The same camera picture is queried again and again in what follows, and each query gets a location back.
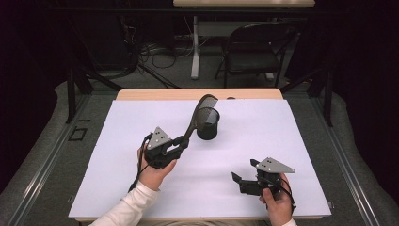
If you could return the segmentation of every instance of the metal bracket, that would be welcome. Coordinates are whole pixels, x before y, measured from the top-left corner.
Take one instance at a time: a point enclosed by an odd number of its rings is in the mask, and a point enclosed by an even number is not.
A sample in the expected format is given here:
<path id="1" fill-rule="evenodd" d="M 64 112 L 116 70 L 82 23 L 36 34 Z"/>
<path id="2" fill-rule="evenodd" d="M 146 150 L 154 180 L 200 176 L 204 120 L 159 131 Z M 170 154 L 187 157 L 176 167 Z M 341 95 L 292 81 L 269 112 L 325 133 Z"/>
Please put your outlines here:
<path id="1" fill-rule="evenodd" d="M 147 145 L 147 149 L 154 149 L 170 141 L 171 139 L 167 135 L 167 133 L 165 133 L 159 126 L 157 126 L 152 134 L 149 144 Z"/>
<path id="2" fill-rule="evenodd" d="M 280 163 L 278 160 L 271 157 L 265 158 L 264 161 L 258 163 L 255 166 L 256 169 L 262 170 L 269 173 L 294 173 L 295 169 L 287 167 L 286 165 Z"/>

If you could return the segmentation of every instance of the hand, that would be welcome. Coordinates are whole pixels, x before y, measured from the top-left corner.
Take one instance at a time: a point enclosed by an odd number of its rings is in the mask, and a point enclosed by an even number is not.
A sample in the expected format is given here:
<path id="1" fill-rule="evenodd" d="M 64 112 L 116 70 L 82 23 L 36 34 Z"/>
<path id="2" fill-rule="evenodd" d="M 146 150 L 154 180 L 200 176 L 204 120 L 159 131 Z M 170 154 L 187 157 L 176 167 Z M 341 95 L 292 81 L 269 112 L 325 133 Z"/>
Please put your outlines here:
<path id="1" fill-rule="evenodd" d="M 284 187 L 287 191 L 290 191 L 290 187 L 287 185 L 288 179 L 285 174 L 281 173 L 280 177 L 282 179 L 282 187 Z M 270 189 L 265 188 L 263 190 L 263 196 L 260 198 L 260 201 L 267 205 L 270 222 L 273 226 L 284 225 L 293 217 L 291 199 L 288 194 L 283 191 L 279 192 L 279 194 L 273 197 Z"/>
<path id="2" fill-rule="evenodd" d="M 141 149 L 137 150 L 137 157 L 140 157 Z M 167 166 L 162 169 L 155 169 L 148 166 L 147 161 L 144 159 L 144 154 L 141 160 L 141 173 L 138 180 L 147 188 L 157 191 L 159 186 L 162 184 L 164 178 L 173 170 L 176 165 L 177 160 L 171 161 Z"/>

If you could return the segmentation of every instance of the white sleeve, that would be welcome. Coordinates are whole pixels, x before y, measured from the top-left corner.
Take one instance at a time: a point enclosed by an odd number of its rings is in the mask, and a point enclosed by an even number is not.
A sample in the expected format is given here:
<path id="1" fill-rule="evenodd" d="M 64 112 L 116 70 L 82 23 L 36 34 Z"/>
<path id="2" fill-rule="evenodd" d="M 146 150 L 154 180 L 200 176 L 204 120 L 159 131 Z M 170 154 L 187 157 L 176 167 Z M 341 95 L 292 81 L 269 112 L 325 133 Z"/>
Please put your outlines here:
<path id="1" fill-rule="evenodd" d="M 159 191 L 153 191 L 140 182 L 112 209 L 95 220 L 90 226 L 134 226 L 158 198 Z"/>
<path id="2" fill-rule="evenodd" d="M 290 221 L 286 222 L 285 224 L 281 226 L 296 226 L 296 222 L 291 218 Z"/>

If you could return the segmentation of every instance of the white shirt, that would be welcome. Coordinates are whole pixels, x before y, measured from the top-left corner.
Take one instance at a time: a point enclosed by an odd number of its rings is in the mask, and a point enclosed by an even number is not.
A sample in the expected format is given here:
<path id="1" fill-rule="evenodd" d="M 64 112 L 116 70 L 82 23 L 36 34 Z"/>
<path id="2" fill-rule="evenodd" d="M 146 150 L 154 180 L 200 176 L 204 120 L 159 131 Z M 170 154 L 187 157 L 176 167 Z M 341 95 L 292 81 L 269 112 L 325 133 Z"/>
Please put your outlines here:
<path id="1" fill-rule="evenodd" d="M 132 189 L 118 204 L 112 207 L 104 215 L 96 219 L 90 226 L 136 226 L 143 217 L 144 212 L 149 209 L 157 200 L 160 191 L 153 191 L 139 181 L 136 188 Z M 158 226 L 162 225 L 211 225 L 211 226 L 251 226 L 258 225 L 256 221 L 208 221 L 208 222 L 156 222 Z M 296 226 L 293 219 L 281 226 Z"/>

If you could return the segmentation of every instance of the cable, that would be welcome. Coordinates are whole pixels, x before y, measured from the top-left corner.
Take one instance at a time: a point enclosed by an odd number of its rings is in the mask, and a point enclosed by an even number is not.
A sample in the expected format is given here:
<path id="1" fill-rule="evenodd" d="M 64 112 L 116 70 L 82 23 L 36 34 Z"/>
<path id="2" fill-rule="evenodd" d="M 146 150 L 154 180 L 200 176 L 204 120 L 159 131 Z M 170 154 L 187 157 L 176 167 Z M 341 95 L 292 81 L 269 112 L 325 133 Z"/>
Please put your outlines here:
<path id="1" fill-rule="evenodd" d="M 138 68 L 141 68 L 143 70 L 143 72 L 148 73 L 153 78 L 155 78 L 156 80 L 160 81 L 165 86 L 165 88 L 167 88 L 167 89 L 169 87 L 173 87 L 173 88 L 177 88 L 177 89 L 180 88 L 180 87 L 176 86 L 175 84 L 173 84 L 171 81 L 169 81 L 167 78 L 162 76 L 161 74 L 159 74 L 156 71 L 154 71 L 153 69 L 146 67 L 144 64 L 139 63 L 138 64 Z"/>
<path id="2" fill-rule="evenodd" d="M 127 68 L 125 69 L 123 72 L 118 73 L 118 74 L 114 74 L 114 75 L 103 75 L 103 77 L 107 78 L 108 80 L 113 80 L 113 79 L 117 79 L 117 78 L 122 78 L 124 76 L 129 75 L 130 73 L 134 72 L 135 69 L 134 68 Z"/>
<path id="3" fill-rule="evenodd" d="M 287 182 L 287 181 L 285 181 L 285 180 L 283 180 L 283 179 L 281 179 L 281 181 L 283 181 L 287 186 L 288 186 L 288 188 L 290 189 L 290 191 L 288 191 L 287 189 L 285 189 L 284 187 L 282 187 L 281 185 L 278 185 L 278 184 L 276 184 L 276 183 L 274 183 L 274 182 L 272 182 L 272 181 L 270 181 L 270 180 L 268 180 L 268 179 L 266 179 L 266 178 L 264 178 L 265 179 L 265 181 L 268 183 L 268 184 L 271 184 L 272 186 L 276 186 L 280 191 L 283 191 L 283 192 L 285 192 L 287 195 L 288 195 L 288 197 L 290 197 L 290 200 L 291 200 L 291 207 L 292 207 L 292 213 L 294 212 L 294 209 L 296 208 L 296 205 L 295 205 L 295 201 L 294 201 L 294 197 L 293 197 L 293 192 L 292 192 L 292 189 L 291 189 L 291 187 L 290 187 L 290 184 Z"/>
<path id="4" fill-rule="evenodd" d="M 190 39 L 191 42 L 193 41 L 193 38 L 191 38 L 191 34 L 188 35 L 188 38 Z M 180 53 L 179 52 L 177 53 L 177 57 L 188 57 L 193 52 L 193 44 L 191 44 L 191 48 L 189 48 L 189 41 L 185 40 L 184 42 L 186 43 L 184 48 L 175 48 L 175 50 L 183 49 Z"/>
<path id="5" fill-rule="evenodd" d="M 158 56 L 158 55 L 161 55 L 161 54 L 154 54 L 154 55 L 152 56 L 152 65 L 153 65 L 155 68 L 158 68 L 158 69 L 166 69 L 166 68 L 172 67 L 172 66 L 176 63 L 176 56 L 175 56 L 175 54 L 174 54 L 174 53 L 170 53 L 170 55 L 173 57 L 172 62 L 171 62 L 169 65 L 164 66 L 164 67 L 157 66 L 157 65 L 155 64 L 154 61 L 155 61 L 155 56 Z"/>
<path id="6" fill-rule="evenodd" d="M 180 57 L 187 57 L 187 56 L 191 55 L 191 53 L 194 50 L 194 37 L 191 35 L 191 34 L 193 34 L 193 32 L 191 31 L 190 25 L 188 25 L 187 18 L 184 17 L 184 21 L 185 21 L 185 25 L 187 26 L 188 31 L 190 32 L 189 37 L 191 38 L 192 46 L 191 46 L 190 52 L 188 52 L 188 54 L 186 54 L 184 56 L 180 56 Z"/>
<path id="7" fill-rule="evenodd" d="M 140 155 L 138 157 L 138 163 L 137 163 L 137 176 L 136 176 L 135 180 L 133 181 L 133 183 L 130 185 L 129 191 L 131 191 L 133 188 L 136 187 L 138 178 L 140 177 L 141 172 L 149 166 L 149 165 L 147 165 L 143 169 L 141 169 L 141 164 L 143 162 L 143 155 L 144 155 L 144 146 L 145 146 L 147 140 L 151 139 L 151 137 L 152 137 L 152 133 L 150 133 L 146 137 L 144 137 L 143 142 L 141 143 Z"/>

